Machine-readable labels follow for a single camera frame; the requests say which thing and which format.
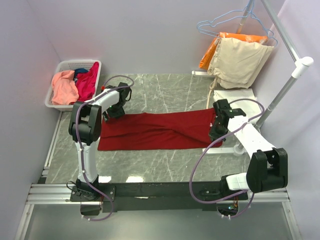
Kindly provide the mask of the dark red t-shirt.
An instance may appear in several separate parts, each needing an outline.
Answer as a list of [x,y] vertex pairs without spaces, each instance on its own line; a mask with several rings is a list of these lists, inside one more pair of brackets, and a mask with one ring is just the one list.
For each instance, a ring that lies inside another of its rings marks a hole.
[[216,118],[213,108],[126,114],[102,123],[99,151],[201,149],[211,144],[209,132]]

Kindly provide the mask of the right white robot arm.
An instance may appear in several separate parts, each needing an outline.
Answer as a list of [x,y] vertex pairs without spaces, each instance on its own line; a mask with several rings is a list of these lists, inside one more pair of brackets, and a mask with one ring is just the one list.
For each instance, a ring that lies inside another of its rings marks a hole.
[[288,185],[288,154],[269,143],[250,123],[240,108],[232,108],[227,99],[213,103],[215,120],[209,131],[211,141],[233,134],[250,157],[247,172],[228,175],[219,187],[222,198],[230,200],[240,190],[253,193],[285,188]]

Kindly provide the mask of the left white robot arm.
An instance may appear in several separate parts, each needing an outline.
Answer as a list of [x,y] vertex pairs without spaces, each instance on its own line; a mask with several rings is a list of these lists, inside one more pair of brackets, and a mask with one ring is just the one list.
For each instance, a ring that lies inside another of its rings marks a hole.
[[72,136],[78,154],[78,177],[72,196],[94,201],[100,197],[112,201],[114,191],[105,191],[99,183],[96,166],[96,148],[103,120],[125,115],[123,106],[131,99],[133,84],[120,82],[104,86],[101,93],[73,105],[68,133]]

